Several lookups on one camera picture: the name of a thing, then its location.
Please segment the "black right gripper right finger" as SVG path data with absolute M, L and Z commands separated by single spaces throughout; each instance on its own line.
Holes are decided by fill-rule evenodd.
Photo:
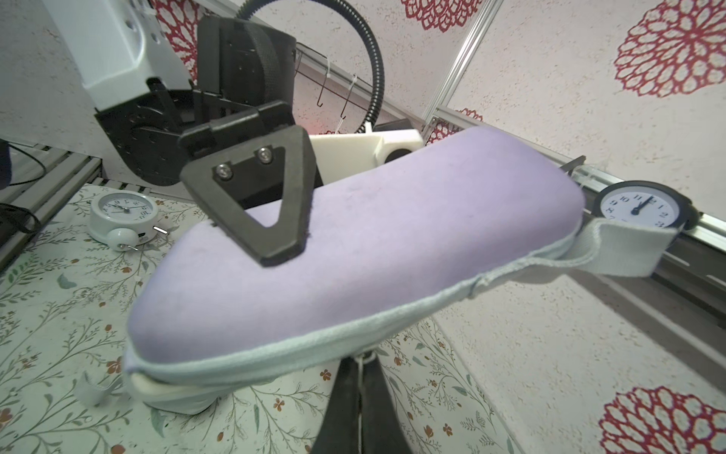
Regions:
M 376 354 L 360 357 L 360 452 L 412 454 Z

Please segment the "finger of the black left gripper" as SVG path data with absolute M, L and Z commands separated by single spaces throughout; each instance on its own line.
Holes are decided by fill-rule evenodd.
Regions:
M 281 265 L 306 248 L 316 187 L 307 131 L 288 126 L 252 138 L 199 126 L 179 139 L 192 154 L 181 182 L 202 211 L 255 262 Z

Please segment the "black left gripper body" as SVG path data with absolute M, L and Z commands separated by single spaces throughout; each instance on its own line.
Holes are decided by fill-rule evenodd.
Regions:
M 261 118 L 248 136 L 294 124 L 297 41 L 254 22 L 208 16 L 198 24 L 198 81 L 170 89 L 147 79 L 147 92 L 96 114 L 127 167 L 151 185 L 171 187 L 183 167 L 219 150 L 209 139 L 185 132 L 210 121 L 255 109 Z

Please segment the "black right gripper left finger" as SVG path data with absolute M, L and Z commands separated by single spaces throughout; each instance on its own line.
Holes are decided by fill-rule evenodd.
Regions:
M 359 362 L 343 359 L 311 454 L 359 454 L 361 380 Z

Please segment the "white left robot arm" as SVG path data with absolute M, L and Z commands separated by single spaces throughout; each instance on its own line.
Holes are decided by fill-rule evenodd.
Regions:
M 292 114 L 292 36 L 205 17 L 191 75 L 147 1 L 45 7 L 96 120 L 138 178 L 157 187 L 182 183 L 264 267 L 304 251 L 319 173 L 311 139 Z

